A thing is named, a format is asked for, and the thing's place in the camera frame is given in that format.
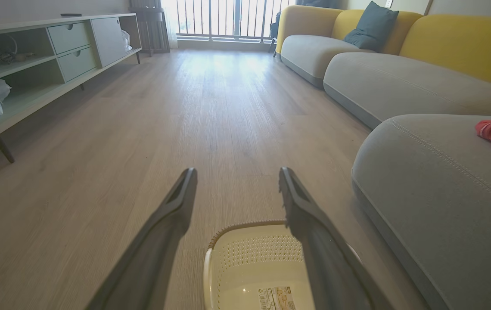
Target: wall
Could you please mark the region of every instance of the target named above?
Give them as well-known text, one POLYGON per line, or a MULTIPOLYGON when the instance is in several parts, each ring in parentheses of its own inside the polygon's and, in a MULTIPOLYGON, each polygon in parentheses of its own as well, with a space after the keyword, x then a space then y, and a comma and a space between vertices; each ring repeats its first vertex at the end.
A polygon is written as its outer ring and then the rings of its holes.
POLYGON ((491 16, 491 0, 433 0, 429 14, 491 16))
POLYGON ((128 12, 129 0, 0 0, 0 24, 60 18, 63 12, 128 12))
MULTIPOLYGON (((342 0, 342 9, 365 9, 371 0, 342 0)), ((385 0, 373 0, 378 6, 385 6, 385 0)), ((429 0, 393 0, 391 10, 418 12, 423 14, 429 0)))

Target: cabinet leg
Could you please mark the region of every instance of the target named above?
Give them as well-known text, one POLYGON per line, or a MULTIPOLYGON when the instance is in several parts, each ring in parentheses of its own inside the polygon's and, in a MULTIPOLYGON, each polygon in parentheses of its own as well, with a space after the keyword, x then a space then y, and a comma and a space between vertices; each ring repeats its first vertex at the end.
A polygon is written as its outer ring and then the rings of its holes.
POLYGON ((14 157, 12 156, 12 153, 10 153, 10 150, 6 146, 6 143, 4 143, 4 140, 1 139, 1 137, 0 137, 0 150, 4 154, 6 159, 8 159, 8 161, 10 161, 10 163, 14 162, 14 157))

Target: teal pillow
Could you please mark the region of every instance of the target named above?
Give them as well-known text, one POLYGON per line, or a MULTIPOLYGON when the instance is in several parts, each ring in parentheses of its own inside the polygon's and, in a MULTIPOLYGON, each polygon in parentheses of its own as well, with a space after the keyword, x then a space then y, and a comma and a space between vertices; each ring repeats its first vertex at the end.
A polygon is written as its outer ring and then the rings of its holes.
POLYGON ((399 11, 392 11, 378 6, 373 1, 368 4, 356 29, 351 31, 343 41, 359 49, 381 52, 391 34, 399 11))

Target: product label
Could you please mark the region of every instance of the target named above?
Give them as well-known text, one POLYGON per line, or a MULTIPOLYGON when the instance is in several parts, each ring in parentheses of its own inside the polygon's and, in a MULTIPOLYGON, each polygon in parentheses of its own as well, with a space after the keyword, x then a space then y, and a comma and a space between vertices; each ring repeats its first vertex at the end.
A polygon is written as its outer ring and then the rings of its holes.
POLYGON ((261 310, 297 310, 289 286, 259 289, 261 310))

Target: wooden floor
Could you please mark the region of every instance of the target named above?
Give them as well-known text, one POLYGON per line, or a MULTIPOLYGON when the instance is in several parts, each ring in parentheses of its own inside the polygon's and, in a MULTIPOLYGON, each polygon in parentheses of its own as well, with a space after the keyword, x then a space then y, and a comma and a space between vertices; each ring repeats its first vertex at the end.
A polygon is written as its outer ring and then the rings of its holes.
POLYGON ((216 231, 283 218, 279 167, 301 178, 392 304, 422 308, 352 194, 369 131, 268 53, 182 50, 100 74, 3 134, 0 310, 83 309, 177 176, 196 167, 192 224, 166 309, 204 308, 216 231))

